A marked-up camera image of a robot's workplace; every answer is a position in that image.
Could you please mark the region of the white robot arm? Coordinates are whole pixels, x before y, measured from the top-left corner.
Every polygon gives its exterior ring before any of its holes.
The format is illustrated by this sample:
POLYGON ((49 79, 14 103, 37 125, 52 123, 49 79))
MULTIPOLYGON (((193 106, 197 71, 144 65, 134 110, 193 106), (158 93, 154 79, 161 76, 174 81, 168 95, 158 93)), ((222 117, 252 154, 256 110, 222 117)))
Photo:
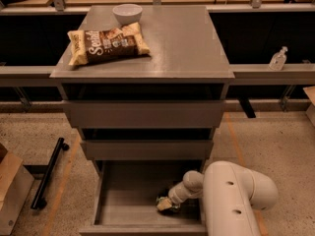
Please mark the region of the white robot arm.
POLYGON ((228 161, 216 161, 203 173, 190 170, 167 195, 159 211, 175 211, 184 202, 203 200, 208 236, 261 236, 254 212, 272 208, 279 191, 268 176, 228 161))

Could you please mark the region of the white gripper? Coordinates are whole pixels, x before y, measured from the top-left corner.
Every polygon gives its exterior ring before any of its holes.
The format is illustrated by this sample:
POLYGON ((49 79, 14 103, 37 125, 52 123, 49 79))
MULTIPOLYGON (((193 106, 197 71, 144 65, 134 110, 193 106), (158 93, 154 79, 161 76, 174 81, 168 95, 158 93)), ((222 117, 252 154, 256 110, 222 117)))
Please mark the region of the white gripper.
POLYGON ((192 198, 192 192, 180 182, 168 191, 168 197, 159 197, 157 199, 157 209, 164 211, 172 208, 172 204, 180 205, 186 200, 192 198))

